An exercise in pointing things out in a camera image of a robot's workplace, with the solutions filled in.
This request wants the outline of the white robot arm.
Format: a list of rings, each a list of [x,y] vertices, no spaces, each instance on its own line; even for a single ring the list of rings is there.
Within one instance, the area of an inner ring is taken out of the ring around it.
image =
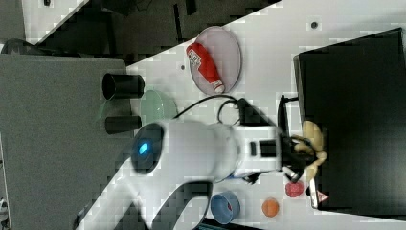
[[[302,179],[306,162],[282,153],[287,138],[270,125],[177,119],[147,124],[123,150],[125,161],[75,230],[114,230],[130,205],[148,230],[192,230],[206,216],[218,182],[284,167],[291,181]]]

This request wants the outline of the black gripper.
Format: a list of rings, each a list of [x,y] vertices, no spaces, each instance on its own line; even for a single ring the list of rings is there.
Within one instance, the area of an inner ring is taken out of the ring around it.
[[[306,162],[298,153],[315,153],[314,138],[292,135],[291,139],[286,135],[280,136],[281,159],[283,175],[292,183],[300,181],[306,172]]]

